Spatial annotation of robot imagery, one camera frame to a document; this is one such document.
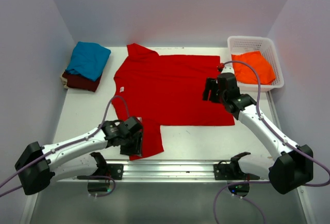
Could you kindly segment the red t shirt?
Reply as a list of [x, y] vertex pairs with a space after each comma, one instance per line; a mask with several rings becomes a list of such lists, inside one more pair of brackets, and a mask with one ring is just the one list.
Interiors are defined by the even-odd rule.
[[234, 118], [223, 105], [204, 101], [207, 78], [218, 75], [215, 55], [159, 55], [136, 43], [114, 75], [112, 104], [119, 119], [140, 117], [142, 158], [164, 151], [160, 127], [232, 126]]

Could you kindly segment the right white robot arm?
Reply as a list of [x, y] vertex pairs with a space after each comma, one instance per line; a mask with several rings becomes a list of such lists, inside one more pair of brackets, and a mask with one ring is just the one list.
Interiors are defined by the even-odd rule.
[[215, 171], [227, 180], [243, 179], [252, 174], [269, 180], [277, 192], [286, 194], [313, 179], [312, 149], [307, 145], [299, 146], [270, 122], [249, 94], [241, 94], [234, 74], [225, 72], [217, 78], [206, 79], [203, 100], [222, 104], [271, 155], [271, 158], [261, 158], [242, 152], [233, 156], [228, 164], [218, 163]]

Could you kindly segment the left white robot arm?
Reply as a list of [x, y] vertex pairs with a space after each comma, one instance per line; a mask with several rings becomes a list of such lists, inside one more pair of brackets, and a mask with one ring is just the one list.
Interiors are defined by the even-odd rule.
[[111, 171], [100, 151], [119, 147], [122, 155], [141, 156], [142, 136], [141, 118], [104, 121], [97, 128], [63, 142], [44, 146], [37, 141], [30, 143], [15, 169], [28, 196], [63, 179], [102, 180]]

